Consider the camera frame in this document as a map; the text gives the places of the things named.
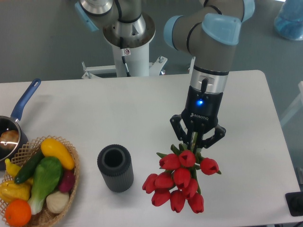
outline lettuce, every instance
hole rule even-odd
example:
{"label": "lettuce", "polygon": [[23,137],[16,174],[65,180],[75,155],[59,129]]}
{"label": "lettuce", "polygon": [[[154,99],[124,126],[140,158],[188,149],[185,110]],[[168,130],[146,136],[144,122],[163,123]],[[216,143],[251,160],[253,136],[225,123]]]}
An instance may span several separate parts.
{"label": "lettuce", "polygon": [[62,174],[62,165],[56,157],[45,157],[40,161],[35,169],[31,198],[28,200],[32,215],[42,210],[46,197],[58,185]]}

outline blue pan handle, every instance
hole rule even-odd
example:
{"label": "blue pan handle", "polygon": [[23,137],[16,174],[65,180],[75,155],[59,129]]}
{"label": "blue pan handle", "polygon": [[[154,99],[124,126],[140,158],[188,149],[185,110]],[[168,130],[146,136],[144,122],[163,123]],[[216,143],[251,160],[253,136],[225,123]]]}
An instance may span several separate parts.
{"label": "blue pan handle", "polygon": [[24,92],[22,97],[19,99],[19,101],[15,105],[15,108],[13,109],[13,112],[10,115],[11,117],[21,120],[24,106],[29,101],[29,99],[34,94],[34,92],[37,90],[37,88],[39,87],[40,84],[41,84],[40,79],[33,80],[33,82],[29,85],[27,90]]}

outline pot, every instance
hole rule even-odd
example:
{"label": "pot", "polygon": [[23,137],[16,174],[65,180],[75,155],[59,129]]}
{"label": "pot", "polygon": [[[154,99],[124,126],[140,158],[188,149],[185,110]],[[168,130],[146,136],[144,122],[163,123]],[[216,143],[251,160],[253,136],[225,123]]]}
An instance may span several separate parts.
{"label": "pot", "polygon": [[10,117],[0,116],[0,170],[5,170],[4,160],[14,157],[15,153],[28,142],[27,136],[21,130],[18,121],[21,120],[23,109],[41,83],[34,79],[25,93],[17,102]]}

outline robotiq logo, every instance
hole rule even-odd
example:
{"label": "robotiq logo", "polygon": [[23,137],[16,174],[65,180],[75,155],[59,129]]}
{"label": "robotiq logo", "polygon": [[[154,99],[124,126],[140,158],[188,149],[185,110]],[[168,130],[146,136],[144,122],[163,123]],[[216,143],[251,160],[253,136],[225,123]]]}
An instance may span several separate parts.
{"label": "robotiq logo", "polygon": [[201,115],[198,115],[198,114],[191,113],[190,116],[191,116],[191,117],[201,118],[201,119],[204,119],[204,120],[207,120],[207,121],[208,121],[208,117],[204,117],[204,116],[201,116]]}

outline woven basket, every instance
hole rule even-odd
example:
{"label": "woven basket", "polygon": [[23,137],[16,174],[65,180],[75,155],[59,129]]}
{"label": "woven basket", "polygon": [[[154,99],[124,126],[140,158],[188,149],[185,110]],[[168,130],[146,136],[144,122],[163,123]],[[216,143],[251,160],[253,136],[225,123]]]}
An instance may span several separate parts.
{"label": "woven basket", "polygon": [[[55,136],[47,136],[47,137],[41,137],[37,138],[35,140],[32,140],[31,142],[27,142],[27,144],[23,145],[22,148],[19,149],[19,151],[15,154],[15,156],[12,158],[11,162],[18,165],[18,166],[23,166],[24,163],[26,163],[29,158],[34,155],[39,149],[41,142],[45,140],[46,138],[54,138],[57,141],[60,141],[66,148],[67,150],[71,153],[75,160],[75,168],[74,168],[74,175],[76,178],[75,185],[73,189],[70,191],[70,200],[64,210],[60,214],[53,214],[51,213],[47,207],[46,207],[46,202],[43,205],[42,211],[36,215],[32,215],[31,220],[29,223],[25,225],[25,227],[51,227],[55,224],[57,224],[63,216],[66,214],[68,209],[71,206],[71,203],[75,197],[77,186],[79,183],[79,176],[80,176],[80,161],[79,161],[79,156],[78,152],[76,151],[75,147],[68,142],[67,140],[61,138],[61,137],[55,137]],[[9,175],[7,172],[4,175],[4,181],[9,181],[13,180],[13,177]],[[2,220],[9,226],[7,223],[4,215],[5,215],[5,209],[8,204],[4,202],[3,200],[0,200],[0,214],[3,216]]]}

